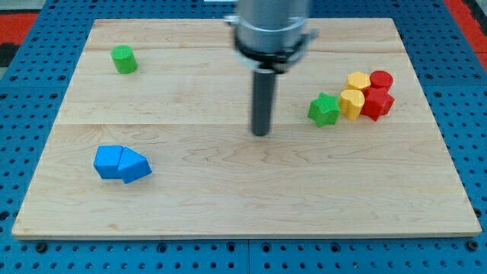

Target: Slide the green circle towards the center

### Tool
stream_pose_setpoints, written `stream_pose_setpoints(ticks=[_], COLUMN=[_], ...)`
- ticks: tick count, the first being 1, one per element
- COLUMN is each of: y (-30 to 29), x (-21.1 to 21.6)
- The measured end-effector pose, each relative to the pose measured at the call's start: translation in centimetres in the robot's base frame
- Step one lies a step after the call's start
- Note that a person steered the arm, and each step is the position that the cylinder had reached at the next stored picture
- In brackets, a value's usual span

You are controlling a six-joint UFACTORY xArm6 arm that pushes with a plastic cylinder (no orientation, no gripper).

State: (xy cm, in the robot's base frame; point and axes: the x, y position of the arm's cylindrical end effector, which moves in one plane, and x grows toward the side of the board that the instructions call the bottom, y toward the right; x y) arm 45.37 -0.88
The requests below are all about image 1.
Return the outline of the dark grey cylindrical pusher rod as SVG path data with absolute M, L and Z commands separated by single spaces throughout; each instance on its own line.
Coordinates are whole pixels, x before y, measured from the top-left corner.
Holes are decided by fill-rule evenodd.
M 253 71 L 251 131 L 256 136 L 269 133 L 276 74 L 273 70 L 258 68 Z

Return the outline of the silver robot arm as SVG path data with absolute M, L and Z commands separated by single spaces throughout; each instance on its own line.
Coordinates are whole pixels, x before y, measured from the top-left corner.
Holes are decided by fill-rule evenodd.
M 234 50 L 253 71 L 250 130 L 265 136 L 271 129 L 277 76 L 305 55 L 319 31 L 305 31 L 307 0 L 239 0 L 234 14 L 224 17 L 233 27 Z

